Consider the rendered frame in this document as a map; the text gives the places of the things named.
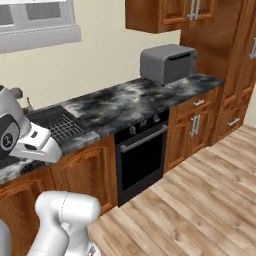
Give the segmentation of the wooden wall cupboard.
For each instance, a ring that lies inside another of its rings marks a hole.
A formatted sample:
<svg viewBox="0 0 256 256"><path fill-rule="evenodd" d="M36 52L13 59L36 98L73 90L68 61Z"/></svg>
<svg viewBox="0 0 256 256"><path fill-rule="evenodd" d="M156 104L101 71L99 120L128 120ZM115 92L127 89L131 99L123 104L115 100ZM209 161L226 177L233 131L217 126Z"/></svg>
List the wooden wall cupboard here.
<svg viewBox="0 0 256 256"><path fill-rule="evenodd" d="M125 0L126 28L164 33L211 23L219 0Z"/></svg>

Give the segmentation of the grey toaster oven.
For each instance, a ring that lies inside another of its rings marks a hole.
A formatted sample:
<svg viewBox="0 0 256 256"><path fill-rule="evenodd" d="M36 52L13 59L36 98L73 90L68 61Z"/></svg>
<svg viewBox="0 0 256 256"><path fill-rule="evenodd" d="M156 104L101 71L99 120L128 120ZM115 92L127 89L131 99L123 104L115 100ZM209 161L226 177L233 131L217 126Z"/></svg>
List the grey toaster oven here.
<svg viewBox="0 0 256 256"><path fill-rule="evenodd" d="M167 44L144 49L140 54L140 76L159 85L187 78L195 73L195 48Z"/></svg>

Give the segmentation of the wooden base cupboard with drawer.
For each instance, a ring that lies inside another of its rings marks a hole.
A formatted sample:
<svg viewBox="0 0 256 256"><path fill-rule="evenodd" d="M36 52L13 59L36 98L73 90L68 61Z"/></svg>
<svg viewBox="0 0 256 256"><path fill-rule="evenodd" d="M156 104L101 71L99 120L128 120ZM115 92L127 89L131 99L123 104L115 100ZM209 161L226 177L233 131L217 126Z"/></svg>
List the wooden base cupboard with drawer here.
<svg viewBox="0 0 256 256"><path fill-rule="evenodd" d="M210 89L170 108L165 172L208 145L222 92L222 87Z"/></svg>

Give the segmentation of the wooden base cupboard door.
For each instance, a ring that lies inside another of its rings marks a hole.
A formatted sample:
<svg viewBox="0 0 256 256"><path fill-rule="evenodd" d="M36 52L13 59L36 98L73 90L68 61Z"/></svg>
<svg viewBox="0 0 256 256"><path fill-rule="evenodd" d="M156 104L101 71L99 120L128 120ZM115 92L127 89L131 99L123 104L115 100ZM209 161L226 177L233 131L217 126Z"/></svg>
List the wooden base cupboard door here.
<svg viewBox="0 0 256 256"><path fill-rule="evenodd" d="M54 189L50 168L33 170L0 185L0 219L10 229L13 256L26 256L39 228L36 199Z"/></svg>
<svg viewBox="0 0 256 256"><path fill-rule="evenodd" d="M52 176L57 190L93 196L108 212L118 202L114 136L62 157Z"/></svg>

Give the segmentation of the black oven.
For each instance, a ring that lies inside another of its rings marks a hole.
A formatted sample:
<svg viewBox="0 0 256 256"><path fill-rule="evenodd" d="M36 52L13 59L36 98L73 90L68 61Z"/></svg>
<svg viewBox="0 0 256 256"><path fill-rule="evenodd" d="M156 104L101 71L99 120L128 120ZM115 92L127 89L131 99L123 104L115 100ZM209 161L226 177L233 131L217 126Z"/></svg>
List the black oven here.
<svg viewBox="0 0 256 256"><path fill-rule="evenodd" d="M136 127L136 135L129 133L129 128L114 135L116 147L116 175L118 188L118 206L147 189L163 177L164 155L167 132L132 149L126 153L120 151L121 145L130 145L167 125L169 110L158 113L159 123L153 122L153 116L132 126Z"/></svg>

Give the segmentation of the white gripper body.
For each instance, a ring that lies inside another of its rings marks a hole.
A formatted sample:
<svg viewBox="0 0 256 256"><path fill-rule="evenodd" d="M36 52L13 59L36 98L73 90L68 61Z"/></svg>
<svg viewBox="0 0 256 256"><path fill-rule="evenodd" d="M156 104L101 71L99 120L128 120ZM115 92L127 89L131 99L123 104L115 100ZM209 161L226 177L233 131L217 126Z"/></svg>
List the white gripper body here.
<svg viewBox="0 0 256 256"><path fill-rule="evenodd" d="M16 140L9 136L10 155L18 158L27 158L43 162L56 163L62 156L62 151L52 137L27 136Z"/></svg>

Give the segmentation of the tall wooden cupboard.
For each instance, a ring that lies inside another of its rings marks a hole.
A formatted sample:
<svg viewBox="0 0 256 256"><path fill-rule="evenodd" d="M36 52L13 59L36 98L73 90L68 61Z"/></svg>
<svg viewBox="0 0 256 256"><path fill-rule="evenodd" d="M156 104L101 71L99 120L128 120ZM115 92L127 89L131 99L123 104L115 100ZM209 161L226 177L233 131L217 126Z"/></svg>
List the tall wooden cupboard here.
<svg viewBox="0 0 256 256"><path fill-rule="evenodd" d="M198 72L225 81L209 134L213 145L243 124L256 85L256 0L195 0L181 43L197 50Z"/></svg>

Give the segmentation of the grey sink tap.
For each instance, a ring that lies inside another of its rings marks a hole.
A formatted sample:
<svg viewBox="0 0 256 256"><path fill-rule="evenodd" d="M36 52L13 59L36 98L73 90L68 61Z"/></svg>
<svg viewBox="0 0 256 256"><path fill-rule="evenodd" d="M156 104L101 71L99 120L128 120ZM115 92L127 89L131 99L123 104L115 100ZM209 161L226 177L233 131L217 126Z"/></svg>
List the grey sink tap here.
<svg viewBox="0 0 256 256"><path fill-rule="evenodd" d="M16 99L21 99L23 97L23 91L18 87L12 88L11 92L13 93L13 95ZM27 99L27 103L28 103L28 106L23 108L24 114L32 113L34 111L32 105L30 103L30 99Z"/></svg>

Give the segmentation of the white framed window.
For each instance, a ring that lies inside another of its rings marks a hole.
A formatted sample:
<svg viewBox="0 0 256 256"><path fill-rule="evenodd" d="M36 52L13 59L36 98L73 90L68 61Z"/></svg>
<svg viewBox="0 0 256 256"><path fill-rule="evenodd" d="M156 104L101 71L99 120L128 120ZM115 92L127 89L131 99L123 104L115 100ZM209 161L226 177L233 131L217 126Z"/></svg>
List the white framed window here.
<svg viewBox="0 0 256 256"><path fill-rule="evenodd" d="M74 0L0 0L0 54L80 40Z"/></svg>

